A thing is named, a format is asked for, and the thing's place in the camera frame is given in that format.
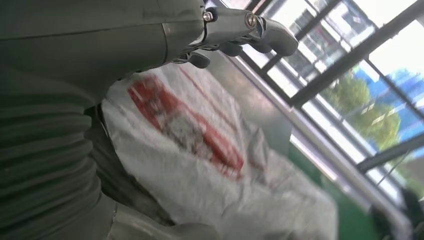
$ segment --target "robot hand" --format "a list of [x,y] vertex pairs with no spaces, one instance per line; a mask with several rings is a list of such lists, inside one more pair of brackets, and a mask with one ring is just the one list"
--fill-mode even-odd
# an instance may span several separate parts
[[292,55],[298,48],[296,38],[280,23],[254,15],[248,10],[211,7],[203,12],[204,30],[172,62],[192,63],[198,68],[206,68],[210,59],[197,50],[216,51],[235,57],[249,44],[258,52],[274,50],[282,56]]

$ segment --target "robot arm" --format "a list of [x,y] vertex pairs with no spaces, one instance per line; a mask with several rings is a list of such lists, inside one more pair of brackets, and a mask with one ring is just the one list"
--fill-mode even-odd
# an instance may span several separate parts
[[258,52],[274,50],[282,56],[292,55],[298,41],[279,22],[254,15],[248,10],[211,7],[203,12],[204,30],[201,36],[183,50],[173,63],[190,62],[198,68],[208,66],[210,60],[197,50],[220,50],[228,56],[238,56],[249,44]]
[[0,1],[0,239],[137,231],[137,214],[101,192],[84,109],[127,74],[241,44],[297,45],[275,22],[201,0]]

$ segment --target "white plastic bag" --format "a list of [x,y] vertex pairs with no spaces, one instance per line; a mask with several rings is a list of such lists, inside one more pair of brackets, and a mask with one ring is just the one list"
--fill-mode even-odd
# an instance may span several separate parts
[[102,109],[125,170],[176,223],[211,225],[224,240],[336,239],[332,200],[268,148],[207,70],[134,74]]

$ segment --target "sky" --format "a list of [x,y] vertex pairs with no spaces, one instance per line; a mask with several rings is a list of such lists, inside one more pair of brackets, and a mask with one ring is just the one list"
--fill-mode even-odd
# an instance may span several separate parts
[[[416,0],[354,0],[377,26],[388,23]],[[424,27],[413,21],[394,38],[386,41],[370,54],[370,60],[382,71],[390,74],[407,68],[424,73]]]

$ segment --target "metal bolt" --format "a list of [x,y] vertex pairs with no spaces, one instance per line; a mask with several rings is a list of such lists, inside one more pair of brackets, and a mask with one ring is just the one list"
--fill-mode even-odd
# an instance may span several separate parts
[[214,15],[210,11],[204,12],[203,13],[203,20],[205,22],[210,22],[210,21],[214,20]]
[[244,20],[248,28],[253,29],[254,27],[256,27],[257,20],[256,16],[253,13],[248,12]]

